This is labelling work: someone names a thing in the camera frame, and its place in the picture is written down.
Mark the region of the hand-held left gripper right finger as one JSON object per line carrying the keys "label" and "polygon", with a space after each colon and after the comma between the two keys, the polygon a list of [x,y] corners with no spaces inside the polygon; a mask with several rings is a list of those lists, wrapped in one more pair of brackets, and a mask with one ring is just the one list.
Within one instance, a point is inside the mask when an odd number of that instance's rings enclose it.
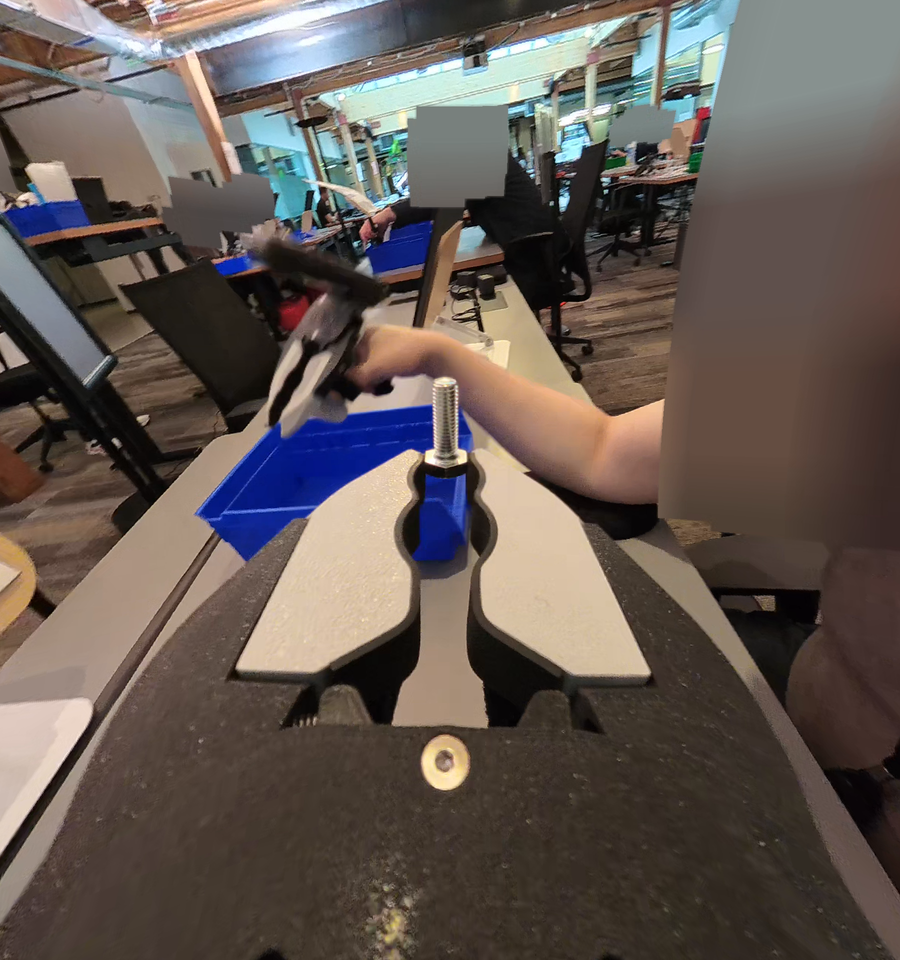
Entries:
{"label": "hand-held left gripper right finger", "polygon": [[476,624],[563,689],[645,686],[650,666],[576,513],[488,451],[470,465],[471,530],[487,528],[471,579]]}

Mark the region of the silver ventilation duct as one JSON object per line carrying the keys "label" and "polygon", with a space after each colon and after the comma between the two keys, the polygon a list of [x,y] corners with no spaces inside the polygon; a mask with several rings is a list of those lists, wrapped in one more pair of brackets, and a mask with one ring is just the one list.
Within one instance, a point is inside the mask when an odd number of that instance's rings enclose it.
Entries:
{"label": "silver ventilation duct", "polygon": [[323,25],[377,1],[139,2],[140,21],[84,1],[0,1],[0,26],[58,46],[142,62],[169,61],[274,32]]}

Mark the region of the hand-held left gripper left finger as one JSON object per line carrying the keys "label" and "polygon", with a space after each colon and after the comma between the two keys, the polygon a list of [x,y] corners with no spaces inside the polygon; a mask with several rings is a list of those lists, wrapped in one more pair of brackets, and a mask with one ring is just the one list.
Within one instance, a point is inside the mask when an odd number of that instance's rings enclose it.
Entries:
{"label": "hand-held left gripper left finger", "polygon": [[401,685],[420,656],[422,455],[402,452],[343,486],[304,525],[235,663],[252,681]]}

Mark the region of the black floor lamp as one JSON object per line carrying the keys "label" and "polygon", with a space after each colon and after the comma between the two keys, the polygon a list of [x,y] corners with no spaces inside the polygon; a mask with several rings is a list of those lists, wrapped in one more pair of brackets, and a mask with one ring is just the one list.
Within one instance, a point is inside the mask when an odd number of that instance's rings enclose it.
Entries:
{"label": "black floor lamp", "polygon": [[295,126],[300,130],[306,142],[309,156],[314,171],[314,179],[318,184],[329,183],[326,175],[326,164],[324,151],[319,139],[319,126],[324,123],[324,117],[320,116],[300,116]]}

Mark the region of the blue plastic bin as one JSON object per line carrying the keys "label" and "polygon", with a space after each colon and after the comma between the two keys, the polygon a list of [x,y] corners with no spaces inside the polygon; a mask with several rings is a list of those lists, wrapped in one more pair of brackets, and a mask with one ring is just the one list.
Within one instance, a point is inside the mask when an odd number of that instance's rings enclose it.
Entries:
{"label": "blue plastic bin", "polygon": [[366,257],[374,276],[423,265],[429,253],[433,221],[415,222],[391,228],[387,238],[371,243]]}
{"label": "blue plastic bin", "polygon": [[341,495],[329,516],[333,534],[361,533],[383,511],[398,525],[417,521],[418,538],[408,539],[416,562],[451,561],[468,533],[468,482],[425,473],[432,419],[426,404],[352,413],[340,423],[311,419],[289,438],[274,427],[195,515],[248,561]]}
{"label": "blue plastic bin", "polygon": [[24,238],[91,226],[78,199],[11,206],[3,214]]}

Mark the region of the wooden top desk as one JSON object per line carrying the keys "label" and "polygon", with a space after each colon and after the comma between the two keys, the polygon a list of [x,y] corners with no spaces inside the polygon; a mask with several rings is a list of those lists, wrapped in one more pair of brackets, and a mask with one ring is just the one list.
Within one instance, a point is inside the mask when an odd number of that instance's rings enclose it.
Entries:
{"label": "wooden top desk", "polygon": [[41,258],[60,257],[83,266],[136,255],[156,261],[156,252],[182,248],[178,234],[160,218],[123,219],[72,226],[24,238]]}

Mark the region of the person's torso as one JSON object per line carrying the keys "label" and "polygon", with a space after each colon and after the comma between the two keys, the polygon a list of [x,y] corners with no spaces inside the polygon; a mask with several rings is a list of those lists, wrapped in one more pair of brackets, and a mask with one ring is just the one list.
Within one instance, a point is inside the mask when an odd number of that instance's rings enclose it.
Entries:
{"label": "person's torso", "polygon": [[835,550],[786,709],[900,894],[900,552]]}

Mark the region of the white stand base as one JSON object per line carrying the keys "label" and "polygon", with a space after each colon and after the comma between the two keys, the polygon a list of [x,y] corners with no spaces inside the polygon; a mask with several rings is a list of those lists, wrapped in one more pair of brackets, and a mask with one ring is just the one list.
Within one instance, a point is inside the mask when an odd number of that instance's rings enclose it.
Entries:
{"label": "white stand base", "polygon": [[0,858],[93,718],[85,698],[0,703]]}

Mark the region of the person's right hand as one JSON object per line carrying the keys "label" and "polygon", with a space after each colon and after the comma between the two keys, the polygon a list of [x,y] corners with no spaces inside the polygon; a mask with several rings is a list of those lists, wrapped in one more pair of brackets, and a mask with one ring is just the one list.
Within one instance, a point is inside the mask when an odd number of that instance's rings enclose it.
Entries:
{"label": "person's right hand", "polygon": [[383,325],[360,335],[344,377],[373,394],[394,378],[431,377],[440,368],[443,338],[431,331]]}

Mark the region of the display screen on black stand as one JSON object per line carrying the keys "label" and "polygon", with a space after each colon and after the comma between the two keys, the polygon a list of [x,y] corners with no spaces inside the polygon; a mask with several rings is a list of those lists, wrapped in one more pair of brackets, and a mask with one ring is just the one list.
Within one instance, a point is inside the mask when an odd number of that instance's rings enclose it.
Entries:
{"label": "display screen on black stand", "polygon": [[[0,329],[36,368],[76,426],[107,451],[136,491],[111,522],[128,533],[167,491],[165,462],[136,415],[111,385],[117,357],[64,298],[24,238],[0,213]],[[118,437],[122,448],[110,440]]]}

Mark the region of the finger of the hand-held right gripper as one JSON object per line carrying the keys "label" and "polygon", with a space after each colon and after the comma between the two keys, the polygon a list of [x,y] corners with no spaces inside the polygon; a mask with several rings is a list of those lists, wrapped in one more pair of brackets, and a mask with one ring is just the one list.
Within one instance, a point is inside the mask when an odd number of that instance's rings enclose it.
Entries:
{"label": "finger of the hand-held right gripper", "polygon": [[338,424],[360,389],[348,379],[361,339],[360,328],[346,328],[335,338],[299,328],[288,339],[279,361],[279,437],[288,440],[316,419]]}
{"label": "finger of the hand-held right gripper", "polygon": [[322,294],[288,339],[274,372],[266,405],[271,429],[300,429],[308,421],[332,418],[335,402],[324,382],[340,357],[340,302]]}

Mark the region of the person's office chair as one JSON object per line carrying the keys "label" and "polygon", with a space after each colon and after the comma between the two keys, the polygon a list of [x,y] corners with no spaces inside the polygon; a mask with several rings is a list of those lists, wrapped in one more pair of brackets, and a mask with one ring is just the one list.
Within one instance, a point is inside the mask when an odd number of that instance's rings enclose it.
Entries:
{"label": "person's office chair", "polygon": [[806,625],[817,621],[827,546],[728,534],[688,546],[686,553],[716,599],[766,596],[786,618]]}

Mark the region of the wooden support post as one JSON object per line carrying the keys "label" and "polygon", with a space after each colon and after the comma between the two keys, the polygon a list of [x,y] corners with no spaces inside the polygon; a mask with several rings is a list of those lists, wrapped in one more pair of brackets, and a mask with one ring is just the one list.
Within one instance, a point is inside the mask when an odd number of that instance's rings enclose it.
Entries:
{"label": "wooden support post", "polygon": [[232,182],[233,169],[230,163],[232,145],[229,143],[223,121],[217,110],[214,95],[204,76],[204,69],[196,52],[190,51],[173,62],[192,105],[197,122],[214,156],[222,180]]}

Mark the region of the medium length steel bolt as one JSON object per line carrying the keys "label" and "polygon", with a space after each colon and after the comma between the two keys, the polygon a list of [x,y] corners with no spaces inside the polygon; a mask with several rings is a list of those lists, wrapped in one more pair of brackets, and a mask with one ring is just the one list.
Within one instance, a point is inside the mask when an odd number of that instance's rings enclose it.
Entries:
{"label": "medium length steel bolt", "polygon": [[444,455],[464,450],[460,445],[459,420],[459,385],[456,379],[449,376],[434,379],[432,383],[432,445],[428,450],[435,449],[439,454]]}

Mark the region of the wooden display board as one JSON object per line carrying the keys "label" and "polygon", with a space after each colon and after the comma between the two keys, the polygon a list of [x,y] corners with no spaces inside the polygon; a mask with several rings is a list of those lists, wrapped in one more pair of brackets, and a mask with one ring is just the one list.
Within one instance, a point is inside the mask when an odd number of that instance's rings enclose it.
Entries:
{"label": "wooden display board", "polygon": [[0,636],[29,608],[36,594],[36,566],[22,547],[0,534],[0,561],[20,570],[17,582],[0,597]]}
{"label": "wooden display board", "polygon": [[432,327],[444,309],[465,212],[463,208],[439,208],[435,211],[412,319],[415,329]]}

